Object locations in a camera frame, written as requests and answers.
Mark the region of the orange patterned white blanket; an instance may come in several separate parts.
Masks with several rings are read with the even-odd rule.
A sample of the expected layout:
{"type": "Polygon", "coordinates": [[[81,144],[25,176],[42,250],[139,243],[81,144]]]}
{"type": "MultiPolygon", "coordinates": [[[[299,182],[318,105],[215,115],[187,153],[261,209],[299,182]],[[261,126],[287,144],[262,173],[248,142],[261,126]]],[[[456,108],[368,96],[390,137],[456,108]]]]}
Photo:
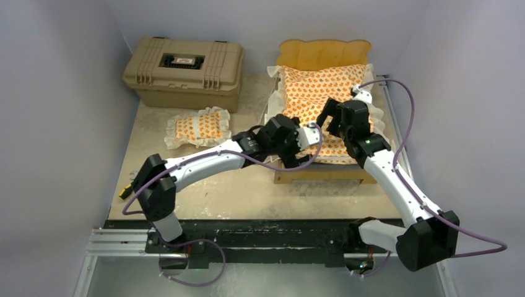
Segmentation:
{"type": "MultiPolygon", "coordinates": [[[[372,81],[372,64],[352,64],[349,66],[329,67],[318,71],[300,71],[290,66],[269,66],[269,76],[277,81],[263,116],[263,123],[269,118],[284,114],[290,118],[298,117],[301,126],[316,121],[328,99],[338,102],[352,100],[351,91],[355,85],[372,81]]],[[[375,107],[373,99],[367,100],[371,132],[385,138],[385,123],[382,121],[384,112],[375,107]]],[[[323,124],[323,146],[316,157],[316,163],[333,165],[356,164],[351,158],[341,139],[329,135],[326,131],[331,118],[323,124]]]]}

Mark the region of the wooden pet bed frame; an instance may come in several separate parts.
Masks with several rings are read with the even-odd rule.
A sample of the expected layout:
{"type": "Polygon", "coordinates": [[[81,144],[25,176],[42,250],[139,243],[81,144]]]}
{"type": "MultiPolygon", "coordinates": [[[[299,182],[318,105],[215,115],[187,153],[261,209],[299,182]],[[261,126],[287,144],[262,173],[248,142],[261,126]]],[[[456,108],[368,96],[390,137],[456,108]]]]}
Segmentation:
{"type": "MultiPolygon", "coordinates": [[[[371,43],[365,40],[287,40],[279,46],[280,54],[274,66],[290,66],[300,71],[318,71],[329,67],[370,64],[368,52],[371,43]]],[[[297,180],[359,180],[363,184],[376,181],[357,162],[350,165],[316,163],[304,170],[274,174],[276,184],[289,184],[297,180]]]]}

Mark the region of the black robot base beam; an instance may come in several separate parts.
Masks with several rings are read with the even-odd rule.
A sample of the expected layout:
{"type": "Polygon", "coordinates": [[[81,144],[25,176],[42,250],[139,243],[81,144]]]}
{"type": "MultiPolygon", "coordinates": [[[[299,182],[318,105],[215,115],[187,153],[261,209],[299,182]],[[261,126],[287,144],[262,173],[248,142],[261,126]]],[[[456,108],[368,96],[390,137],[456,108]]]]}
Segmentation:
{"type": "Polygon", "coordinates": [[[314,220],[182,220],[183,234],[163,243],[145,220],[107,220],[110,230],[146,232],[145,253],[165,259],[180,254],[189,268],[221,264],[321,264],[359,267],[353,257],[368,260],[386,250],[353,239],[353,219],[314,220]]]}

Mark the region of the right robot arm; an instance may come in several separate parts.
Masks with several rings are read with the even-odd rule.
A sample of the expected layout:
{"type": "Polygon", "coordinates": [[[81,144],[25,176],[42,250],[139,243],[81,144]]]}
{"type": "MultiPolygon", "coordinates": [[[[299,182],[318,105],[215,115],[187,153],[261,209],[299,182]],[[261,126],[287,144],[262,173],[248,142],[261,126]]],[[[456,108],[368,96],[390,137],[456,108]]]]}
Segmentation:
{"type": "Polygon", "coordinates": [[[357,252],[369,246],[394,252],[412,272],[453,257],[458,216],[452,210],[442,211],[395,164],[386,139],[371,131],[367,104],[330,98],[316,123],[322,126],[327,119],[327,132],[340,138],[349,156],[381,186],[404,224],[394,226],[372,217],[354,221],[347,236],[349,247],[357,252]]]}

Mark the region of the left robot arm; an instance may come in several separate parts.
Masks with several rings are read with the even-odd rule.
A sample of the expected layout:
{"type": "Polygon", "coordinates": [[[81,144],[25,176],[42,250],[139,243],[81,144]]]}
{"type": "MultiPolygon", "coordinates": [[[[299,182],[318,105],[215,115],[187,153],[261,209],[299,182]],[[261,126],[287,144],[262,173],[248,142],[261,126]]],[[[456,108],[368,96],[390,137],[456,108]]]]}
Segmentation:
{"type": "Polygon", "coordinates": [[[297,158],[308,147],[322,142],[316,123],[301,126],[298,118],[278,114],[264,125],[235,134],[224,143],[185,157],[162,159],[149,156],[131,188],[146,220],[157,230],[160,244],[170,253],[184,247],[183,228],[175,213],[175,196],[184,188],[208,177],[251,165],[266,166],[267,157],[277,156],[283,171],[303,169],[313,157],[297,158]]]}

